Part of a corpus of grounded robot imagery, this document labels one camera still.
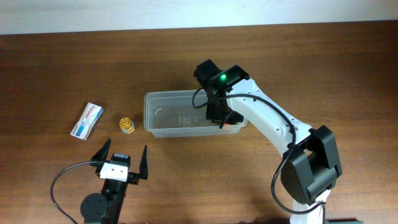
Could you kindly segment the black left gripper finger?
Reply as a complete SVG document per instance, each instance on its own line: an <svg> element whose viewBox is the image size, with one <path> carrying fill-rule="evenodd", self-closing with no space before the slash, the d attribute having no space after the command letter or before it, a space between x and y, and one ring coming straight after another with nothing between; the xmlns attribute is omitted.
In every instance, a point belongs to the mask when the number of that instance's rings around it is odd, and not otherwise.
<svg viewBox="0 0 398 224"><path fill-rule="evenodd" d="M149 177L149 168L147 163L147 145L145 145L139 165L139 178L147 180L148 177Z"/></svg>
<svg viewBox="0 0 398 224"><path fill-rule="evenodd" d="M111 140L107 139L105 144L102 146L102 148L93 155L91 158L92 162L104 162L108 156L109 148L111 145Z"/></svg>

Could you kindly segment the orange bottle white cap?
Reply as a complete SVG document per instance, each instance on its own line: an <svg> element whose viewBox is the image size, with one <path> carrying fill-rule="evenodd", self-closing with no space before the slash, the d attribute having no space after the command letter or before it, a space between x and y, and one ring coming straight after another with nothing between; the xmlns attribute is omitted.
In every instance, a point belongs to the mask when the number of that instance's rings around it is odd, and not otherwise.
<svg viewBox="0 0 398 224"><path fill-rule="evenodd" d="M235 128L236 125L235 124L224 124L223 128L225 129L231 129L231 128Z"/></svg>

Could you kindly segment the white Panadol box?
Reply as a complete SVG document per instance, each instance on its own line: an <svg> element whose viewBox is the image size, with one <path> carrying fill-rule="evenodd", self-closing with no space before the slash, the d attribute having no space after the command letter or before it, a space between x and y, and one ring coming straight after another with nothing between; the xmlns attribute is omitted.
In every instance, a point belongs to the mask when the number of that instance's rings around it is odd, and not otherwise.
<svg viewBox="0 0 398 224"><path fill-rule="evenodd" d="M103 108L101 106L87 103L80 119L72 129L70 135L78 139L87 140L93 126L101 116Z"/></svg>

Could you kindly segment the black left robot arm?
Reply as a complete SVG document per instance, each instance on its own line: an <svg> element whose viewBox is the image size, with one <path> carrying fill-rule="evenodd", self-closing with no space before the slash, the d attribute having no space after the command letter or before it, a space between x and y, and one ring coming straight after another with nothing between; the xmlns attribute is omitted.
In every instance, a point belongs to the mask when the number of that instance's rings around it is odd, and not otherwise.
<svg viewBox="0 0 398 224"><path fill-rule="evenodd" d="M85 223L117 223L123 206L128 185L137 185L148 179L147 148L142 153L139 172L129 170L131 157L114 153L109 160L107 155L111 145L108 139L103 147L91 158L95 174L104 180L101 192L86 196L80 206Z"/></svg>

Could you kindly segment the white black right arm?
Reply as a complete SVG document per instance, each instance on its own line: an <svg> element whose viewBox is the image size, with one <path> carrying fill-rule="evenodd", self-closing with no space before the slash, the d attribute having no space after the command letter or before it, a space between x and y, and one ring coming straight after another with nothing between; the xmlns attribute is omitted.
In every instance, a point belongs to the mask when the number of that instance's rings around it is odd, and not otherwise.
<svg viewBox="0 0 398 224"><path fill-rule="evenodd" d="M271 181L271 194L291 223L326 223L326 199L342 175L335 135L295 118L272 101L241 67L220 70L211 60L193 76L206 92L206 119L236 124L246 118L277 149L282 160Z"/></svg>

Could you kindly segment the clear plastic container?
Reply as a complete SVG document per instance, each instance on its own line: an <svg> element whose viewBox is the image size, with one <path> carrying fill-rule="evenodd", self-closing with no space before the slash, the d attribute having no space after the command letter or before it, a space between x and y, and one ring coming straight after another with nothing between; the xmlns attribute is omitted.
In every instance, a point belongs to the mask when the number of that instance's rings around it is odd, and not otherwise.
<svg viewBox="0 0 398 224"><path fill-rule="evenodd" d="M144 97L144 128L156 138L180 138L237 134L247 125L220 128L206 119L206 108L192 106L193 90L149 92Z"/></svg>

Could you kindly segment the small gold-lid jar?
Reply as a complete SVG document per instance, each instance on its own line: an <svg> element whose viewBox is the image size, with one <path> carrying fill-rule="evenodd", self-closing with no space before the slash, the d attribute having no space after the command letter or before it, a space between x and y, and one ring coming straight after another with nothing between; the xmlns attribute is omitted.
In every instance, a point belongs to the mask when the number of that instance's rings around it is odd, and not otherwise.
<svg viewBox="0 0 398 224"><path fill-rule="evenodd" d="M135 130L134 123L130 118L121 118L119 121L119 127L122 132L131 134Z"/></svg>

